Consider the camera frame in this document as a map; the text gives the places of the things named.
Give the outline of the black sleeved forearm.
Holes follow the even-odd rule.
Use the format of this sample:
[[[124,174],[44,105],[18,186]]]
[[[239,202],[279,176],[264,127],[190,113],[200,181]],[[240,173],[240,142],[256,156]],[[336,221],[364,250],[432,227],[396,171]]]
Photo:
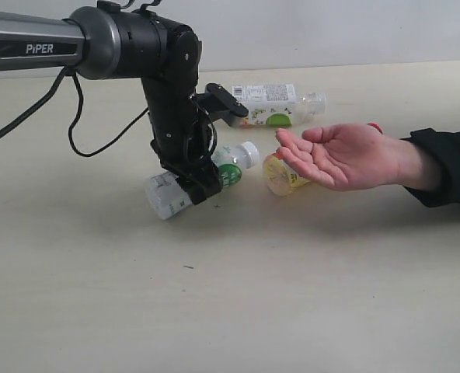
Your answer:
[[[460,204],[460,131],[426,128],[412,131],[405,140],[427,153],[441,172],[441,181],[432,191],[406,190],[425,207]]]

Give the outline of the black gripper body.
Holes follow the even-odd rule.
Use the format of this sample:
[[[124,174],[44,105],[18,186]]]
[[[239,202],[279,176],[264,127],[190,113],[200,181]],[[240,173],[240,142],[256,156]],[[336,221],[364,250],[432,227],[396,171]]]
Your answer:
[[[192,96],[199,75],[156,74],[141,77],[152,125],[152,148],[162,168],[194,183],[216,183],[209,130]]]

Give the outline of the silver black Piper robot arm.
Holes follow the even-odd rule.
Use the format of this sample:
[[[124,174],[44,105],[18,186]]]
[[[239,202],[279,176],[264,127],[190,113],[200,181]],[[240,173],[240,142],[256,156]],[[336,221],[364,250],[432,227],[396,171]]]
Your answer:
[[[65,77],[75,82],[138,78],[151,146],[161,166],[199,204],[221,191],[211,161],[214,125],[196,92],[200,55],[192,28],[158,16],[152,4],[132,9],[100,1],[65,19],[0,12],[0,71],[59,69],[48,94],[0,129],[0,139],[47,103]]]

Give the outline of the person's open bare hand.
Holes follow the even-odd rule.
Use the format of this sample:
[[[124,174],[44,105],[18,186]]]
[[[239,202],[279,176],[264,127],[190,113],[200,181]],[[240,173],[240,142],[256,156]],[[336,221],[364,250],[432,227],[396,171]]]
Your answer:
[[[335,191],[385,185],[432,191],[438,163],[409,141],[388,137],[370,124],[315,127],[300,136],[276,131],[278,153],[299,176]]]

